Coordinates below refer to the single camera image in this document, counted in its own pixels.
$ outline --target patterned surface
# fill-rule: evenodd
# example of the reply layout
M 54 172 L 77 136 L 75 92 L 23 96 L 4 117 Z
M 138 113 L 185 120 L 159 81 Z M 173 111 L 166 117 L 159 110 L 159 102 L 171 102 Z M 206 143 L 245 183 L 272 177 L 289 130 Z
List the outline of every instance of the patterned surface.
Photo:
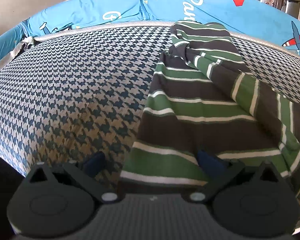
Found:
M 300 59 L 233 42 L 258 78 L 300 103 Z M 27 50 L 0 71 L 0 156 L 26 174 L 37 161 L 81 160 L 102 150 L 107 166 L 97 179 L 115 187 L 156 62 L 169 45 L 168 27 L 130 27 Z

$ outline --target blue fabric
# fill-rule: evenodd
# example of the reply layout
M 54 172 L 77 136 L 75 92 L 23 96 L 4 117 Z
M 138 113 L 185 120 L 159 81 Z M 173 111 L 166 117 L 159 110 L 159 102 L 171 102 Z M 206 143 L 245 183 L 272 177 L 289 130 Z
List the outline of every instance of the blue fabric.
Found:
M 285 44 L 300 55 L 300 21 L 258 0 L 67 0 L 0 36 L 0 59 L 20 41 L 21 26 L 35 37 L 100 24 L 181 19 L 219 22 L 230 31 Z
M 23 36 L 24 31 L 21 24 L 2 34 L 0 36 L 0 59 L 15 48 Z

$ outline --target houndstooth fabric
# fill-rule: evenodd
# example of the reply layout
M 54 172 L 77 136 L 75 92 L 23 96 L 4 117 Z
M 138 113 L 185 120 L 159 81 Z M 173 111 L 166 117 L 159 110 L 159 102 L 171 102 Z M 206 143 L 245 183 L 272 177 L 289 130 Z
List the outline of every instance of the houndstooth fabric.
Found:
M 252 72 L 300 103 L 300 59 L 232 38 Z M 25 51 L 0 71 L 0 156 L 26 174 L 37 161 L 106 154 L 98 180 L 115 187 L 135 139 L 169 27 L 63 36 Z

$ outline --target printed cartoon fabric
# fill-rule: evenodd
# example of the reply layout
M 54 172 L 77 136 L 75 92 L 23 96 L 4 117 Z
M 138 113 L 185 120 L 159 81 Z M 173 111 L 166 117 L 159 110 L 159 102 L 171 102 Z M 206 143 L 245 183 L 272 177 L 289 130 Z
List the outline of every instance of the printed cartoon fabric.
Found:
M 122 186 L 140 185 L 145 192 L 202 186 L 209 177 L 196 154 L 204 149 L 249 166 L 270 160 L 298 192 L 300 105 L 252 75 L 223 25 L 179 21 L 171 37 L 154 71 Z
M 300 55 L 300 21 L 258 0 L 67 0 L 30 17 L 18 28 L 35 37 L 100 24 L 181 19 L 219 22 L 229 31 L 284 46 Z M 22 37 L 4 35 L 0 37 L 0 59 Z

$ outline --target striped cloth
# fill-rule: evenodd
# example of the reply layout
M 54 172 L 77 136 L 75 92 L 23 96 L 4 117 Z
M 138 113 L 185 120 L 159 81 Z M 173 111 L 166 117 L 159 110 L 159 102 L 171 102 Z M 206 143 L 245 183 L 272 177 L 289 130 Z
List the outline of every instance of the striped cloth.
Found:
M 200 149 L 259 166 L 300 189 L 300 105 L 256 79 L 219 23 L 178 21 L 156 66 L 120 187 L 178 191 L 209 181 Z

